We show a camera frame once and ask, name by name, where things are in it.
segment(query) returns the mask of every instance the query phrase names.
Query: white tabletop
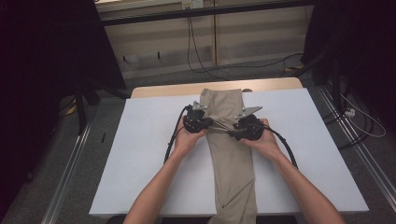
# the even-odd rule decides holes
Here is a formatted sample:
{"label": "white tabletop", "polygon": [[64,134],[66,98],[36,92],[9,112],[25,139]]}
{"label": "white tabletop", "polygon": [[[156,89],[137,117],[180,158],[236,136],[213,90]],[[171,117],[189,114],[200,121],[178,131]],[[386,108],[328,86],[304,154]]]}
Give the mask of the white tabletop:
{"label": "white tabletop", "polygon": [[[268,118],[271,127],[286,138],[300,171],[339,211],[368,211],[306,89],[246,92],[243,99],[245,106],[263,106],[255,115]],[[162,167],[178,114],[194,100],[199,101],[199,95],[127,100],[91,215],[108,217],[128,212],[143,187]],[[299,212],[272,163],[253,150],[253,164],[258,214]],[[216,214],[213,165],[206,139],[202,138],[180,165],[161,215],[213,214]]]}

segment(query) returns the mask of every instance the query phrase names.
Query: beige fabric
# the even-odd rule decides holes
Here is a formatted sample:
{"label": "beige fabric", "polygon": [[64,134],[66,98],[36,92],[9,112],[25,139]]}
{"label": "beige fabric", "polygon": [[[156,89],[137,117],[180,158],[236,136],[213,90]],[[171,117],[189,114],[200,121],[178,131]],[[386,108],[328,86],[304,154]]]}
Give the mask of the beige fabric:
{"label": "beige fabric", "polygon": [[243,107],[241,90],[204,89],[201,105],[215,122],[206,133],[215,174],[217,214],[209,224],[256,223],[257,207],[251,149],[225,131],[233,130],[234,117]]}

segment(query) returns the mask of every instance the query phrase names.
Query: person's right hand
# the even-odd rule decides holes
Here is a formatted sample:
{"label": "person's right hand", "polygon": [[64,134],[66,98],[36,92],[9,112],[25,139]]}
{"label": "person's right hand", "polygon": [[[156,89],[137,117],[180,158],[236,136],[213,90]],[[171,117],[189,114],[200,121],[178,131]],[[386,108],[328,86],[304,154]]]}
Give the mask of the person's right hand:
{"label": "person's right hand", "polygon": [[[260,119],[260,121],[269,127],[268,119]],[[256,148],[263,156],[271,161],[274,160],[279,153],[282,154],[279,146],[277,145],[274,134],[268,130],[264,130],[262,137],[259,140],[250,141],[246,138],[242,138],[240,141],[249,147]]]}

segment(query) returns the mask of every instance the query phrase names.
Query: white cable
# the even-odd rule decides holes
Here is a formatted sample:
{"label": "white cable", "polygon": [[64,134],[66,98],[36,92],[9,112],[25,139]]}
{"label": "white cable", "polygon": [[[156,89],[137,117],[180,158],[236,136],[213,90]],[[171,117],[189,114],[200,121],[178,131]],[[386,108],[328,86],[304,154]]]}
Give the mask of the white cable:
{"label": "white cable", "polygon": [[350,102],[348,101],[348,99],[347,99],[343,94],[341,94],[341,96],[342,96],[350,105],[352,105],[355,109],[359,110],[363,115],[367,116],[368,118],[372,119],[375,123],[377,123],[377,124],[382,128],[382,130],[384,130],[384,133],[383,133],[383,134],[380,134],[380,135],[375,135],[375,134],[367,133],[366,131],[364,131],[363,129],[361,129],[358,125],[356,125],[356,124],[352,121],[352,118],[351,118],[350,116],[348,116],[348,117],[349,117],[349,121],[350,121],[357,129],[361,130],[362,132],[364,132],[364,133],[366,133],[366,134],[368,134],[368,135],[370,135],[370,136],[372,136],[372,137],[378,137],[378,138],[379,138],[379,137],[383,137],[383,136],[385,136],[385,134],[387,134],[387,130],[386,130],[386,129],[384,128],[384,126],[382,126],[378,121],[376,121],[376,119],[372,118],[370,115],[364,113],[364,112],[361,111],[359,108],[357,108],[355,105],[353,105],[352,103],[350,103]]}

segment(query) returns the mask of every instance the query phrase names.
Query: beige trousers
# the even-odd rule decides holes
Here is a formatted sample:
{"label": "beige trousers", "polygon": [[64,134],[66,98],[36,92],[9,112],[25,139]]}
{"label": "beige trousers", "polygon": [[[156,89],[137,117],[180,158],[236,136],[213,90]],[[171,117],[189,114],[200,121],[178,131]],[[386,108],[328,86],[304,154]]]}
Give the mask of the beige trousers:
{"label": "beige trousers", "polygon": [[215,174],[217,214],[209,224],[256,223],[257,207],[251,149],[225,131],[233,130],[234,118],[243,105],[241,90],[211,91],[204,89],[201,105],[206,118],[214,123],[206,133]]}

